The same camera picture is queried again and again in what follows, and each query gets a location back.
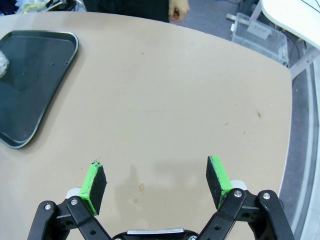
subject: hand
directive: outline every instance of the hand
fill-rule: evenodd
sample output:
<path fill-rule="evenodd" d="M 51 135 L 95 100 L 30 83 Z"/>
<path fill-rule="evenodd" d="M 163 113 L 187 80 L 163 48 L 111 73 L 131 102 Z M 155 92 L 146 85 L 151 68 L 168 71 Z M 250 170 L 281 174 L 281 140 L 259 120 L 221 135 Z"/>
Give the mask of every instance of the hand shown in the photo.
<path fill-rule="evenodd" d="M 182 22 L 190 11 L 188 0 L 169 0 L 169 20 Z"/>

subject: clear plastic container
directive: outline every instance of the clear plastic container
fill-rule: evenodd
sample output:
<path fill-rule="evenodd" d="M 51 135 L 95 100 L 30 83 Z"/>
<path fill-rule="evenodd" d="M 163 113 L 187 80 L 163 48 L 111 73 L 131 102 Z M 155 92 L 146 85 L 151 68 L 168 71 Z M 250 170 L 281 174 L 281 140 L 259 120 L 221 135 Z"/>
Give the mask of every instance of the clear plastic container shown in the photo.
<path fill-rule="evenodd" d="M 231 41 L 285 66 L 289 63 L 286 35 L 242 13 L 236 14 Z"/>
<path fill-rule="evenodd" d="M 0 78 L 2 78 L 9 67 L 9 60 L 6 58 L 4 53 L 0 50 Z"/>

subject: tray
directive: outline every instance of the tray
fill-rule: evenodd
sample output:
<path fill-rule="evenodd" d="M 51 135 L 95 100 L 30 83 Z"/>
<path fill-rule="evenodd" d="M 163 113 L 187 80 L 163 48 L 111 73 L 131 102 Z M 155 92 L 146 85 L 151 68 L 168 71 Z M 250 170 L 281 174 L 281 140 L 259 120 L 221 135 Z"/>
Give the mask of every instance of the tray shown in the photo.
<path fill-rule="evenodd" d="M 69 32 L 12 31 L 0 40 L 9 60 L 0 78 L 0 140 L 11 148 L 26 145 L 78 51 Z"/>

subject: white table leg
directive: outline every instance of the white table leg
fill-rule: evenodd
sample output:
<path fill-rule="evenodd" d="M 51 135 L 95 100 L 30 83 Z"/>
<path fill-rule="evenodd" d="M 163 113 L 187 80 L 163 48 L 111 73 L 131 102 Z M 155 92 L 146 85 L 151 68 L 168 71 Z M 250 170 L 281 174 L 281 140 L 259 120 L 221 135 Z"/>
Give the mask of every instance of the white table leg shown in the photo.
<path fill-rule="evenodd" d="M 251 20 L 257 20 L 257 18 L 259 17 L 261 11 L 262 11 L 262 9 L 261 9 L 261 1 L 259 1 L 258 4 L 255 7 L 253 13 L 251 14 L 250 21 Z"/>
<path fill-rule="evenodd" d="M 306 54 L 300 58 L 291 68 L 291 77 L 294 79 L 298 76 L 303 70 L 306 69 L 318 56 L 320 56 L 320 50 L 312 47 L 309 49 Z"/>

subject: white table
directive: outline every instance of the white table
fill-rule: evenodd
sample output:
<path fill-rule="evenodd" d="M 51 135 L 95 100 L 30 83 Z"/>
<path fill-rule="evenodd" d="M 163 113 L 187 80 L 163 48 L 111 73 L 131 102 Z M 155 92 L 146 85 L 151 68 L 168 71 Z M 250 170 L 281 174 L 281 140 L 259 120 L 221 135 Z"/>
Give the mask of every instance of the white table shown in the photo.
<path fill-rule="evenodd" d="M 0 143 L 1 239 L 27 239 L 38 204 L 62 202 L 94 160 L 108 180 L 98 220 L 111 236 L 199 232 L 216 211 L 208 155 L 253 194 L 279 192 L 292 106 L 281 64 L 210 34 L 122 15 L 29 13 L 0 17 L 0 26 L 0 38 L 48 30 L 79 39 L 34 139 L 21 149 Z M 254 236 L 237 222 L 228 239 Z"/>
<path fill-rule="evenodd" d="M 294 79 L 320 56 L 320 12 L 301 0 L 260 0 L 251 19 L 257 19 L 261 11 L 270 21 L 313 46 L 290 68 Z"/>

